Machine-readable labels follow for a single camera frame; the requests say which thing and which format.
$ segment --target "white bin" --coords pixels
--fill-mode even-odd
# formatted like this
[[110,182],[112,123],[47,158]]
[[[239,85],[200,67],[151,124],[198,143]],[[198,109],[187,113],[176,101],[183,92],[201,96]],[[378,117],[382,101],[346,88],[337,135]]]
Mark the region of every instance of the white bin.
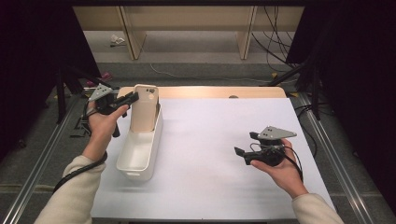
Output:
[[162,130],[163,113],[160,107],[154,131],[128,132],[125,145],[117,160],[117,169],[131,180],[150,180],[154,172]]

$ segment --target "phone case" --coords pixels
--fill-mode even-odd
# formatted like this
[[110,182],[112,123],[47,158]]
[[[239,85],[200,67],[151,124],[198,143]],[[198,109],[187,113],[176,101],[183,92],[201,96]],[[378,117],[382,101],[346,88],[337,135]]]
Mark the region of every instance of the phone case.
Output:
[[137,84],[134,91],[138,92],[139,100],[132,104],[131,131],[146,133],[154,130],[158,112],[158,88],[152,85]]

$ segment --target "cable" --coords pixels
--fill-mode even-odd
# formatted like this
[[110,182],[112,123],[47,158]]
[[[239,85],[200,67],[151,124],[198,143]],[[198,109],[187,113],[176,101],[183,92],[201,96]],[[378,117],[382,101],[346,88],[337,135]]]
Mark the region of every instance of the cable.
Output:
[[[274,14],[275,14],[275,21],[274,21],[274,22],[273,22],[272,19],[270,18],[270,16],[269,16],[269,14],[268,14],[268,11],[267,11],[266,7],[264,7],[264,11],[265,11],[265,14],[266,14],[266,16],[267,16],[267,18],[268,18],[268,21],[269,21],[270,24],[271,24],[271,27],[273,28],[273,32],[272,32],[271,36],[268,36],[265,32],[263,32],[263,34],[269,39],[268,47],[265,48],[265,47],[257,40],[257,38],[256,38],[255,36],[253,36],[253,37],[256,39],[256,41],[259,43],[259,45],[260,45],[263,49],[265,49],[265,50],[267,51],[266,60],[267,60],[267,63],[269,64],[268,53],[270,53],[272,56],[276,57],[275,54],[273,54],[273,53],[269,50],[269,48],[270,48],[272,42],[275,42],[275,43],[277,43],[277,44],[279,45],[279,49],[280,49],[280,51],[281,51],[281,53],[282,53],[282,55],[283,55],[283,57],[284,57],[285,59],[287,58],[286,55],[285,55],[285,52],[286,52],[287,54],[289,54],[289,51],[286,49],[286,47],[289,48],[290,46],[284,44],[283,41],[282,41],[282,39],[280,38],[280,36],[279,36],[279,34],[278,34],[278,30],[277,30],[277,17],[278,17],[279,7],[274,7]],[[280,61],[281,61],[282,63],[288,65],[288,66],[291,67],[291,68],[294,68],[294,67],[295,67],[295,65],[293,65],[293,64],[286,63],[286,60],[280,60]],[[271,66],[271,64],[269,64],[269,66],[270,66],[273,70],[275,70],[275,71],[277,71],[277,72],[287,72],[287,71],[280,71],[280,70],[277,70],[277,69],[275,69],[273,66]]]
[[58,190],[63,184],[65,184],[67,181],[71,180],[73,177],[80,175],[86,171],[91,170],[92,168],[104,163],[107,160],[107,152],[105,152],[105,154],[103,155],[102,159],[100,159],[99,161],[96,161],[94,163],[91,163],[89,165],[86,165],[84,167],[81,167],[75,171],[73,171],[72,173],[66,175],[64,178],[61,179],[61,181],[58,182],[58,184],[55,186],[55,188],[53,189],[52,194],[54,194],[56,192],[56,190]]
[[[318,103],[319,105],[327,105],[327,103]],[[297,115],[297,120],[300,122],[301,127],[303,128],[303,130],[305,131],[305,133],[312,139],[312,142],[314,143],[314,152],[313,152],[313,157],[315,158],[318,154],[318,143],[317,141],[315,141],[314,136],[312,136],[312,134],[305,128],[305,126],[301,123],[301,115],[304,112],[307,112],[309,110],[312,109],[312,105],[302,105],[302,106],[298,106],[296,108],[294,108],[294,110],[299,110],[299,109],[303,109],[302,111],[300,111],[300,113]]]
[[257,81],[257,82],[262,82],[262,83],[269,83],[271,81],[263,81],[263,80],[258,80],[258,79],[252,79],[252,78],[227,78],[227,77],[182,77],[182,76],[176,76],[173,75],[171,73],[167,73],[167,72],[160,72],[157,71],[153,66],[152,63],[149,64],[151,69],[158,73],[158,74],[164,74],[164,75],[168,75],[170,77],[177,77],[177,78],[195,78],[195,79],[201,79],[201,80],[209,80],[209,79],[223,79],[223,80],[230,80],[230,81],[242,81],[242,80],[247,80],[247,81]]
[[[273,148],[273,147],[271,147],[271,146],[266,146],[266,145],[262,145],[262,144],[258,144],[258,143],[252,143],[252,144],[250,144],[250,149],[251,149],[254,153],[258,154],[258,155],[261,155],[261,153],[260,153],[259,151],[255,151],[255,150],[253,149],[253,147],[252,147],[253,145],[254,145],[254,146],[259,146],[259,147],[261,148],[261,150]],[[297,152],[294,151],[294,149],[291,148],[291,147],[285,147],[285,146],[282,146],[282,147],[283,147],[283,148],[288,148],[288,149],[290,149],[290,150],[293,152],[293,154],[297,157],[297,161],[298,161],[299,165],[297,165],[297,163],[296,163],[294,160],[292,160],[288,155],[286,155],[285,152],[279,151],[279,150],[277,150],[277,149],[276,149],[276,150],[272,150],[272,151],[274,151],[275,153],[279,154],[280,156],[282,156],[283,158],[285,158],[286,160],[288,160],[288,161],[296,168],[296,170],[297,170],[297,172],[298,172],[298,174],[299,174],[299,176],[300,176],[300,178],[301,178],[301,181],[304,182],[303,166],[301,165],[300,157],[297,155]]]
[[[142,49],[142,52],[145,52],[145,50],[143,49],[143,46],[140,45],[140,43],[137,41],[137,38],[134,36],[134,33],[132,33],[133,38],[136,40],[135,42],[137,43],[138,47]],[[176,76],[173,75],[171,73],[167,73],[167,72],[161,72],[156,70],[152,63],[149,64],[149,66],[151,67],[151,69],[158,73],[158,74],[163,74],[163,75],[167,75],[170,77],[176,77],[176,78],[195,78],[195,79],[201,79],[201,80],[210,80],[210,79],[221,79],[221,80],[229,80],[229,81],[255,81],[255,82],[261,82],[261,83],[270,83],[272,81],[264,81],[264,80],[258,80],[258,79],[253,79],[253,78],[227,78],[227,77],[183,77],[183,76]]]
[[282,60],[281,58],[277,57],[273,52],[271,52],[271,50],[269,50],[268,48],[266,48],[262,43],[260,43],[260,41],[256,38],[256,36],[251,33],[251,35],[253,36],[253,38],[256,40],[256,42],[260,45],[260,47],[262,47],[262,49],[264,49],[267,53],[271,54],[274,58],[277,58],[278,60],[280,60],[282,63],[284,63],[285,65],[293,68],[293,66],[291,66],[290,64],[286,63],[286,61]]
[[111,48],[115,48],[115,47],[125,47],[125,46],[126,46],[126,44],[117,44],[117,45],[112,44],[112,45],[110,45]]
[[293,42],[293,38],[291,38],[291,36],[289,35],[289,32],[286,32],[286,34],[289,36],[290,41]]

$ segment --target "table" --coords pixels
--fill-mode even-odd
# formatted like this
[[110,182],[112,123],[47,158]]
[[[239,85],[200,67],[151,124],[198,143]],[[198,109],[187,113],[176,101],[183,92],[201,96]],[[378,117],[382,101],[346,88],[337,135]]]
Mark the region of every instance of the table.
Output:
[[[132,90],[124,88],[120,95]],[[153,177],[127,179],[116,169],[130,117],[107,149],[107,168],[92,216],[133,221],[265,221],[294,219],[290,196],[269,175],[246,166],[233,147],[248,149],[249,132],[268,125],[298,134],[290,138],[304,182],[332,206],[296,118],[280,88],[160,87],[163,133]],[[227,99],[237,95],[238,99]]]

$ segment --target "hand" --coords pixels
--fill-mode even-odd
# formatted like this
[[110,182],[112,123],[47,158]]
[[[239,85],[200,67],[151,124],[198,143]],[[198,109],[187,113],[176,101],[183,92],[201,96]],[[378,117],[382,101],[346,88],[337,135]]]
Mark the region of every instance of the hand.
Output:
[[[94,106],[94,102],[88,104],[88,108]],[[116,130],[117,119],[122,116],[128,108],[128,105],[123,105],[110,115],[95,113],[88,117],[92,134],[90,142],[82,152],[83,156],[92,161],[99,161],[103,157],[110,143],[111,135]]]
[[[282,139],[282,143],[285,145],[286,155],[296,161],[293,152],[288,148],[291,147],[291,142]],[[291,198],[308,193],[298,171],[290,161],[283,160],[275,167],[269,166],[261,161],[252,161],[250,164],[271,176],[275,183],[285,190]]]

